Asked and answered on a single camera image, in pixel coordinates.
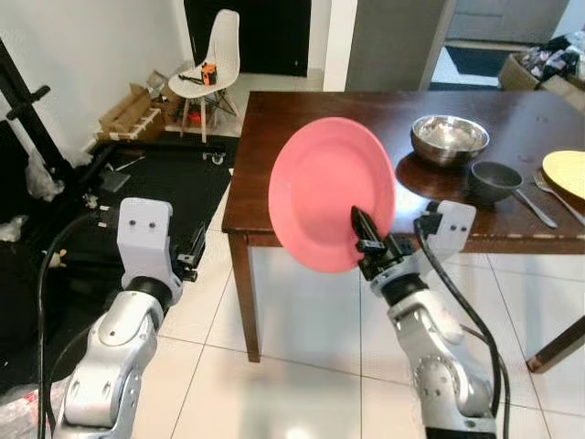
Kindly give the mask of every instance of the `wire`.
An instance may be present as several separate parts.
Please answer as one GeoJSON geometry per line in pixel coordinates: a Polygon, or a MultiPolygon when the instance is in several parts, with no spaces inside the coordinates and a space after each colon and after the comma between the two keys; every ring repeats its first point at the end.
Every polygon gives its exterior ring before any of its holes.
{"type": "MultiPolygon", "coordinates": [[[[472,336],[479,338],[487,345],[487,338],[481,335],[474,329],[467,327],[466,325],[461,325],[463,331],[470,333],[472,336]]],[[[501,355],[498,355],[500,360],[500,368],[502,369],[502,377],[504,377],[504,427],[502,429],[504,439],[508,439],[510,434],[510,378],[508,376],[508,369],[505,367],[504,359],[501,355]]]]}
{"type": "Polygon", "coordinates": [[[482,318],[477,315],[473,307],[469,304],[469,302],[467,302],[463,294],[453,283],[453,281],[449,277],[449,274],[447,274],[447,272],[445,272],[445,270],[442,268],[441,263],[431,250],[431,247],[429,247],[429,243],[427,243],[425,231],[422,228],[420,219],[414,220],[414,230],[417,236],[417,241],[419,242],[422,251],[427,256],[427,259],[431,263],[432,268],[434,268],[435,272],[437,272],[442,282],[451,292],[452,296],[455,298],[455,300],[457,300],[457,302],[459,302],[459,305],[461,305],[463,310],[469,315],[469,317],[473,320],[475,325],[479,328],[479,330],[482,332],[482,334],[484,334],[486,338],[485,342],[490,349],[490,357],[492,360],[492,372],[494,374],[494,398],[492,399],[491,412],[495,418],[497,415],[498,406],[500,402],[502,379],[500,377],[500,364],[498,361],[499,354],[497,352],[497,345],[495,344],[494,336],[492,336],[492,333],[490,332],[482,318]]]}
{"type": "Polygon", "coordinates": [[[69,233],[82,221],[92,215],[93,212],[88,212],[80,217],[77,217],[70,222],[65,228],[55,237],[47,248],[47,254],[43,258],[43,262],[38,270],[37,280],[37,380],[38,380],[38,424],[37,424],[37,439],[45,439],[45,422],[48,421],[51,431],[55,429],[55,414],[50,403],[50,394],[47,395],[45,390],[47,384],[45,383],[45,283],[47,281],[48,267],[53,253],[55,253],[57,246],[69,235],[69,233]]]}

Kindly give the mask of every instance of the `chair leg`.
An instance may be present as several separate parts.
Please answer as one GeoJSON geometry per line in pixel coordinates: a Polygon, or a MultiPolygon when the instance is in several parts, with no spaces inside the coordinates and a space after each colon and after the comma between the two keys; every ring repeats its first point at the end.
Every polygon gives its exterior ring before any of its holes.
{"type": "Polygon", "coordinates": [[[213,118],[213,129],[215,130],[216,128],[218,128],[218,117],[219,117],[219,111],[218,111],[218,107],[219,107],[219,101],[221,99],[221,96],[219,96],[219,93],[217,91],[215,91],[213,93],[213,97],[216,100],[216,105],[215,105],[215,111],[213,112],[213,115],[211,116],[213,118]]]}
{"type": "Polygon", "coordinates": [[[225,89],[223,92],[224,92],[224,98],[225,98],[226,102],[228,103],[229,108],[234,112],[234,114],[236,114],[236,117],[238,118],[238,120],[240,122],[243,122],[241,120],[241,117],[240,117],[240,114],[239,114],[238,105],[236,105],[236,103],[234,102],[234,100],[231,99],[231,96],[228,93],[228,89],[225,89]]]}
{"type": "Polygon", "coordinates": [[[207,120],[205,115],[205,96],[199,98],[199,102],[201,104],[201,139],[204,144],[207,143],[207,120]]]}
{"type": "Polygon", "coordinates": [[[189,99],[185,99],[185,107],[183,107],[183,122],[181,122],[181,137],[185,131],[186,117],[189,114],[189,99]]]}

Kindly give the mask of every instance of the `white chair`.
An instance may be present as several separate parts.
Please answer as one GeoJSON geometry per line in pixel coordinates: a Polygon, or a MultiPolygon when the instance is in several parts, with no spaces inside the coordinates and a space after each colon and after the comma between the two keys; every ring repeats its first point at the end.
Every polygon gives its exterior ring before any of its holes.
{"type": "MultiPolygon", "coordinates": [[[[181,80],[176,74],[169,80],[168,86],[177,95],[186,98],[183,122],[181,123],[181,136],[185,130],[189,100],[199,99],[201,106],[201,138],[203,143],[206,143],[206,96],[215,94],[219,108],[222,108],[220,107],[222,102],[226,103],[229,109],[222,109],[232,112],[239,119],[238,108],[226,90],[236,81],[239,75],[239,14],[237,12],[222,9],[216,15],[211,28],[211,37],[204,62],[216,65],[218,72],[216,84],[199,85],[190,80],[181,80]]],[[[201,79],[201,64],[181,72],[181,75],[201,79]]]]}

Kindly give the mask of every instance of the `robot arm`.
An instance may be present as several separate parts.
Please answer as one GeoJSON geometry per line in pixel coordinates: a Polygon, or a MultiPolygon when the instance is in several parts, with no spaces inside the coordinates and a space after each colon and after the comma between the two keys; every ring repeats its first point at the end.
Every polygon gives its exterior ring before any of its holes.
{"type": "MultiPolygon", "coordinates": [[[[171,205],[163,201],[122,202],[117,242],[124,291],[90,330],[87,352],[69,380],[58,416],[58,439],[131,437],[142,374],[156,351],[156,333],[183,292],[169,250],[172,214],[171,205]]],[[[195,239],[194,253],[202,252],[204,236],[201,231],[195,239]]],[[[198,262],[194,255],[179,259],[191,267],[198,262]]],[[[181,274],[193,279],[195,272],[181,274]]]]}
{"type": "MultiPolygon", "coordinates": [[[[475,208],[443,201],[433,216],[429,245],[440,259],[459,252],[475,208]]],[[[370,217],[352,209],[359,263],[372,292],[389,305],[388,318],[409,358],[429,438],[495,438],[492,386],[466,346],[460,325],[440,296],[420,279],[431,269],[422,250],[405,254],[391,236],[378,237],[370,217]]]]}

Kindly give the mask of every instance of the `wooden chair leg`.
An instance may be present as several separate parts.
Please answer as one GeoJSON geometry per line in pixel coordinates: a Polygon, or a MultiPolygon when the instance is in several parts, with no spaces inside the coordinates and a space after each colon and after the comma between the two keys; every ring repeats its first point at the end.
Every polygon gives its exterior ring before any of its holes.
{"type": "Polygon", "coordinates": [[[201,104],[201,140],[204,144],[207,143],[207,117],[205,114],[205,96],[199,98],[201,104]]]}
{"type": "Polygon", "coordinates": [[[526,362],[533,373],[543,373],[585,344],[585,316],[565,329],[526,362]]]}
{"type": "Polygon", "coordinates": [[[241,323],[244,326],[244,338],[248,350],[248,360],[260,362],[260,343],[258,340],[256,318],[256,294],[252,279],[251,259],[248,248],[248,237],[244,233],[230,233],[229,249],[234,267],[234,277],[238,290],[241,323]]]}
{"type": "Polygon", "coordinates": [[[186,125],[186,118],[189,114],[189,99],[185,99],[185,107],[183,107],[183,122],[181,122],[181,137],[183,137],[183,132],[185,131],[186,125]]]}

